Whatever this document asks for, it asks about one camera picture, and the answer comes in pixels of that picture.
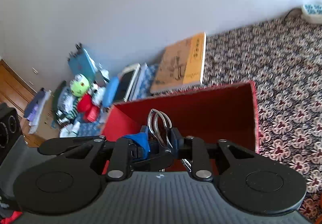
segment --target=blue cloth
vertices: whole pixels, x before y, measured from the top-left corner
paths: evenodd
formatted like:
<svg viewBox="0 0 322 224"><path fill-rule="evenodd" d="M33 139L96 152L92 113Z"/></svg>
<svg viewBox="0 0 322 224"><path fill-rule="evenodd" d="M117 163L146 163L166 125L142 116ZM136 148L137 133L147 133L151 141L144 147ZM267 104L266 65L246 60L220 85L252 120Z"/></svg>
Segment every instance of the blue cloth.
<svg viewBox="0 0 322 224"><path fill-rule="evenodd" d="M129 134L123 137L133 140L136 144L140 145L143 148L143 159L146 159L148 157L148 153L150 152L150 146L148 141L148 135L145 132L140 132L138 134Z"/></svg>
<svg viewBox="0 0 322 224"><path fill-rule="evenodd" d="M33 111L33 108L36 106L38 101L40 101L44 97L45 97L45 91L43 88L41 88L41 90L37 92L36 96L33 97L32 101L29 102L27 107L25 108L24 118L27 118L31 114L31 112Z"/></svg>
<svg viewBox="0 0 322 224"><path fill-rule="evenodd" d="M102 131L102 129L100 128L101 124L99 123L101 113L97 116L97 119L94 122L84 122L83 116L84 116L84 113L79 113L74 122L76 123L76 121L79 121L81 123L79 126L77 137L88 137L88 136L100 135Z"/></svg>
<svg viewBox="0 0 322 224"><path fill-rule="evenodd" d="M144 79L141 83L140 90L136 98L137 100L145 99L146 97L151 96L150 88L154 81L154 77L156 76L158 67L159 67L159 64L153 64L151 66L148 66L148 68L146 68Z"/></svg>

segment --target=patterned carpet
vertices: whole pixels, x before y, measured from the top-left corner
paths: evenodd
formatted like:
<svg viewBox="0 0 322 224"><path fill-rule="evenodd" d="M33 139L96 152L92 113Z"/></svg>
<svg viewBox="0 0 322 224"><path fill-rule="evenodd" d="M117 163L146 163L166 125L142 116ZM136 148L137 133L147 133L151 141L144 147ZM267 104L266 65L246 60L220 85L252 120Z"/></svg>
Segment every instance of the patterned carpet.
<svg viewBox="0 0 322 224"><path fill-rule="evenodd" d="M260 154L301 173L300 212L314 220L322 190L322 27L290 16L207 36L206 85L256 83Z"/></svg>

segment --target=red box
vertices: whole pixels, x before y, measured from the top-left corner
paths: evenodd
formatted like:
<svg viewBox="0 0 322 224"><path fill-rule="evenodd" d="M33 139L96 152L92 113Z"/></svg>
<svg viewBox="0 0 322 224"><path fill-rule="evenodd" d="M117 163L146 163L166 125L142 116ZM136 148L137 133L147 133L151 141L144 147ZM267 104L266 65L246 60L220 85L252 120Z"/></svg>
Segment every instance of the red box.
<svg viewBox="0 0 322 224"><path fill-rule="evenodd" d="M183 137L200 137L208 143L227 139L258 153L255 93L254 83L249 82L115 104L102 134L115 141L138 133L154 108L166 113Z"/></svg>

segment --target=clutter pile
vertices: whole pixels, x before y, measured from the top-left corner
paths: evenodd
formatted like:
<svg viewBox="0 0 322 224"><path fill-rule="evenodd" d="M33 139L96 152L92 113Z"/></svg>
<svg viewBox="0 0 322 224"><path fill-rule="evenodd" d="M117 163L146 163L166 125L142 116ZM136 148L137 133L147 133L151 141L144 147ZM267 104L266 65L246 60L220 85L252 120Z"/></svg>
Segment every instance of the clutter pile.
<svg viewBox="0 0 322 224"><path fill-rule="evenodd" d="M157 93L158 88L169 90L200 84L205 36L205 33L200 33L168 46L160 65L136 63L112 78L107 70L95 63L81 43L76 44L76 52L70 52L68 58L75 78L70 83L63 81L53 98L51 91L41 89L37 93L25 111L30 121L29 133L40 134L37 132L40 115L49 99L47 106L51 107L51 113L46 111L45 114L50 114L52 121L45 119L43 122L55 130L50 138L87 137L102 133L107 112L113 103L145 99L152 95L152 88L152 92Z"/></svg>

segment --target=purple fabric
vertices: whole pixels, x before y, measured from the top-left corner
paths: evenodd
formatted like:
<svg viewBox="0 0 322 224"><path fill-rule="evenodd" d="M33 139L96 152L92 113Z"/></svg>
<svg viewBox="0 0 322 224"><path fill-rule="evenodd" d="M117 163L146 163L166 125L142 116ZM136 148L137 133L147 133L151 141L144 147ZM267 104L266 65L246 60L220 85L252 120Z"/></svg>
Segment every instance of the purple fabric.
<svg viewBox="0 0 322 224"><path fill-rule="evenodd" d="M36 115L36 111L38 110L38 104L36 104L34 107L33 107L33 110L31 111L31 113L29 114L29 116L27 117L27 120L28 121L33 121L33 119L35 118L35 115Z"/></svg>

